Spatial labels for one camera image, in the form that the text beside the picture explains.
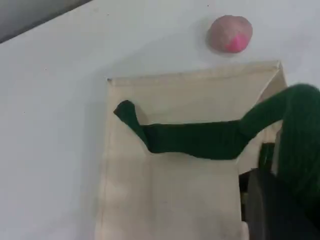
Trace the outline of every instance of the gray background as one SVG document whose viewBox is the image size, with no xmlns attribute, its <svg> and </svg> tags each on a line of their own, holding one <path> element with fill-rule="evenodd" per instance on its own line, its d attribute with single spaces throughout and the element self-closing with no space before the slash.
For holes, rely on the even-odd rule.
<svg viewBox="0 0 320 240">
<path fill-rule="evenodd" d="M 0 43 L 90 0 L 0 0 Z"/>
</svg>

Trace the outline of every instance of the ball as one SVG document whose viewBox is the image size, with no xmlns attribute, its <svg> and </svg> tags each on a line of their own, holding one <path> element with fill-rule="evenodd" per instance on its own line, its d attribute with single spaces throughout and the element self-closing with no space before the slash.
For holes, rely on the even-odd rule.
<svg viewBox="0 0 320 240">
<path fill-rule="evenodd" d="M 248 46 L 253 34 L 251 23 L 243 16 L 224 15 L 209 29 L 209 45 L 224 53 L 239 53 Z"/>
</svg>

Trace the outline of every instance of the green fabric cover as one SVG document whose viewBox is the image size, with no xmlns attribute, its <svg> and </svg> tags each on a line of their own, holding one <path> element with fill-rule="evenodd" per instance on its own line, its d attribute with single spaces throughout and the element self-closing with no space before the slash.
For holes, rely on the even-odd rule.
<svg viewBox="0 0 320 240">
<path fill-rule="evenodd" d="M 320 202 L 320 92 L 298 84 L 257 104 L 240 120 L 189 124 L 140 125 L 133 103 L 121 102 L 114 113 L 152 153 L 181 152 L 198 158 L 236 158 L 267 126 L 283 120 L 278 178 L 291 189 L 311 219 Z"/>
</svg>

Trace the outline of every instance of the white table surface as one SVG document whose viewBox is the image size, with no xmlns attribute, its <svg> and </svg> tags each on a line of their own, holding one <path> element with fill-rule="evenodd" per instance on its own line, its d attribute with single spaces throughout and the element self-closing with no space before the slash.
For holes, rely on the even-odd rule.
<svg viewBox="0 0 320 240">
<path fill-rule="evenodd" d="M 106 77 L 280 59 L 320 87 L 318 0 L 94 0 L 0 45 L 0 239 L 93 239 Z M 248 49 L 205 45 L 225 14 Z"/>
</svg>

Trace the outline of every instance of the beige cloth bag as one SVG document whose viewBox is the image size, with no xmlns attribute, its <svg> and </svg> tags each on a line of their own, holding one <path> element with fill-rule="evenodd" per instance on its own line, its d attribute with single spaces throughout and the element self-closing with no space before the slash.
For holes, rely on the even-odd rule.
<svg viewBox="0 0 320 240">
<path fill-rule="evenodd" d="M 261 143 L 280 129 L 259 133 L 234 160 L 152 154 L 113 114 L 121 101 L 136 105 L 142 124 L 229 121 L 285 87 L 277 61 L 109 79 L 96 239 L 241 239 L 238 174 L 257 166 Z"/>
</svg>

